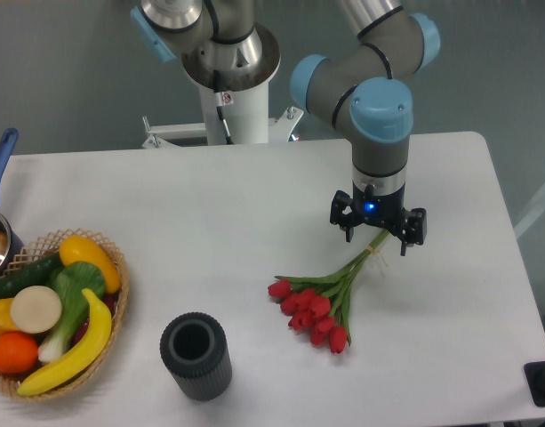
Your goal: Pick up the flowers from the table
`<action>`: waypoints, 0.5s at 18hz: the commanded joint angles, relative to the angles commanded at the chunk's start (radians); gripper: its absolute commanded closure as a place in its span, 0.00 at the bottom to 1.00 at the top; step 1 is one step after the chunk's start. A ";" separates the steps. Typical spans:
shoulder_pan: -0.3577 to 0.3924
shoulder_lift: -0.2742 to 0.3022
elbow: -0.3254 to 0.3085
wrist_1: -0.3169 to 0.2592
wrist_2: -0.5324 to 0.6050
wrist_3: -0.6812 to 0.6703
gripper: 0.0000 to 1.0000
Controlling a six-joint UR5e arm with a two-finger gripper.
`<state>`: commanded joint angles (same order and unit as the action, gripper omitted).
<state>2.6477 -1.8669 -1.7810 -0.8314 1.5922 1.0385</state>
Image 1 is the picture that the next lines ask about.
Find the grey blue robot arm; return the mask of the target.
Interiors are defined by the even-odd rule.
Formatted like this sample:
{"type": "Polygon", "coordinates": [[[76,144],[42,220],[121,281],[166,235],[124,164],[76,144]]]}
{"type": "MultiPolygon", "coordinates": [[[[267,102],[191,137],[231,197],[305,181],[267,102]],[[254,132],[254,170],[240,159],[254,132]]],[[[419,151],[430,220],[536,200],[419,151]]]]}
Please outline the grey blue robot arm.
{"type": "MultiPolygon", "coordinates": [[[[342,1],[357,49],[341,60],[310,55],[290,93],[352,148],[353,191],[338,191],[330,221],[347,235],[361,224],[387,230],[403,248],[421,245],[426,212],[404,206],[413,97],[405,79],[432,62],[440,35],[427,16],[398,1],[342,1]]],[[[280,65],[273,34],[252,1],[141,1],[137,32],[161,61],[180,60],[199,90],[212,145],[265,142],[268,82],[280,65]]]]}

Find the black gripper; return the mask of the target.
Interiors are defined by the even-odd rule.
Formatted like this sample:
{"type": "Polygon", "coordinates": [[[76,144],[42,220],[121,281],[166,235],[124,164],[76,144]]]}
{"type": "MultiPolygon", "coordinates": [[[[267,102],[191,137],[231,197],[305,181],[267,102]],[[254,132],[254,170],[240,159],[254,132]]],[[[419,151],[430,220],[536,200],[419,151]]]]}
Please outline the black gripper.
{"type": "Polygon", "coordinates": [[[354,228],[369,225],[388,230],[401,242],[400,255],[405,256],[409,247],[422,246],[427,235],[427,210],[404,208],[405,186],[392,194],[365,198],[365,193],[353,185],[353,198],[342,190],[333,196],[330,223],[337,225],[351,242],[354,228]]]}

